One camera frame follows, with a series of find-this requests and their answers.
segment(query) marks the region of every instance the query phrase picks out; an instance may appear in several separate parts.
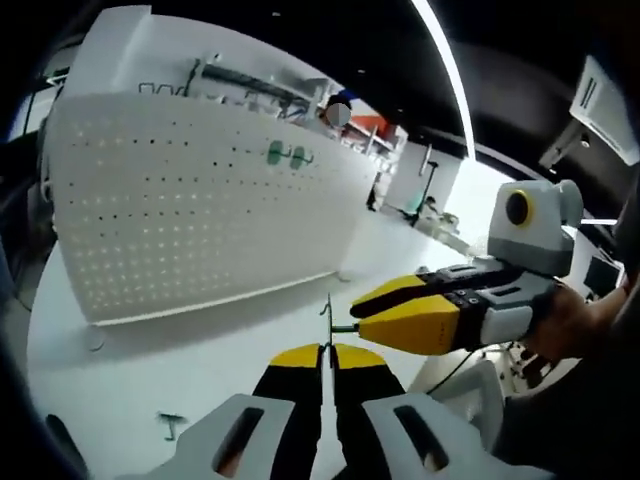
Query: desk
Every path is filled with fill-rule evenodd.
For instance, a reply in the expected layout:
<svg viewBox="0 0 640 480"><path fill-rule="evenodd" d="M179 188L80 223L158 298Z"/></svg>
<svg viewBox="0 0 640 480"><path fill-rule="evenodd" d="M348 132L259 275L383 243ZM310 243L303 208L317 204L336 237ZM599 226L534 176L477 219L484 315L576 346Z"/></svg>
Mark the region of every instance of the desk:
<svg viewBox="0 0 640 480"><path fill-rule="evenodd" d="M251 393L277 353L324 342L327 325L318 313L327 292L336 324L349 324L350 302L390 277L420 265L437 269L462 262L463 256L402 221L365 212L343 265L342 274L351 281L330 276L173 317L103 327L104 346L92 353L83 341L89 327L56 245L29 330L33 402L39 415L55 414L66 424L93 478L146 472L175 451L176 444L164 440L167 426L157 420L159 411L182 415L191 424L229 396ZM356 336L340 340L381 354L405 387L425 360ZM331 478L344 466L328 368L324 385L314 479Z"/></svg>

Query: human hand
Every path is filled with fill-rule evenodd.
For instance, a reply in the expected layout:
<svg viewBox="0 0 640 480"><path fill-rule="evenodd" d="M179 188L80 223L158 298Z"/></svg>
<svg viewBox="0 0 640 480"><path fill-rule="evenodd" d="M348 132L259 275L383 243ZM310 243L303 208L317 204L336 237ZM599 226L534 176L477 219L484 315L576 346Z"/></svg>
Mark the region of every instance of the human hand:
<svg viewBox="0 0 640 480"><path fill-rule="evenodd" d="M578 292L559 283L551 313L542 319L523 344L550 361L581 358L604 336L597 310Z"/></svg>

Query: white perforated panel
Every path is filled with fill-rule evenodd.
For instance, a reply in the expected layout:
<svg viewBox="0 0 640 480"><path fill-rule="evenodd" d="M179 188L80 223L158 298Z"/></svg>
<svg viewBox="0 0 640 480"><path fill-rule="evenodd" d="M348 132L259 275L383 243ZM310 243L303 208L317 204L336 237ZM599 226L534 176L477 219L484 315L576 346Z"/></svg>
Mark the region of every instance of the white perforated panel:
<svg viewBox="0 0 640 480"><path fill-rule="evenodd" d="M300 127L183 97L62 99L47 128L65 265L93 322L336 271L375 175Z"/></svg>

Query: shelf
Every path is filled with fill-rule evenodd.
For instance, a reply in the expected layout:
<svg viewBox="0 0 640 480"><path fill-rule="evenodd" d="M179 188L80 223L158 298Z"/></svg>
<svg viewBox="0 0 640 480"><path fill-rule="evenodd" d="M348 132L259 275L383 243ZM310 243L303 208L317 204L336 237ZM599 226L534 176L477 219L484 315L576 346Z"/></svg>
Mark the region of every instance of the shelf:
<svg viewBox="0 0 640 480"><path fill-rule="evenodd" d="M371 132L369 130L367 130L364 127L361 127L360 125L358 125L358 124L356 124L354 122L349 122L349 123L347 123L347 125L352 130L355 130L356 132L360 133L361 135L364 135L367 138L371 137ZM384 147L384 148L386 148L387 150L390 150L390 151L395 150L395 147L391 143L381 139L377 135L374 135L373 143L376 143L376 144L378 144L378 145L380 145L380 146L382 146L382 147Z"/></svg>
<svg viewBox="0 0 640 480"><path fill-rule="evenodd" d="M260 93L282 98L292 105L308 106L313 102L313 97L297 92L286 85L263 80L247 73L237 72L217 65L205 65L202 71L202 78L240 85Z"/></svg>

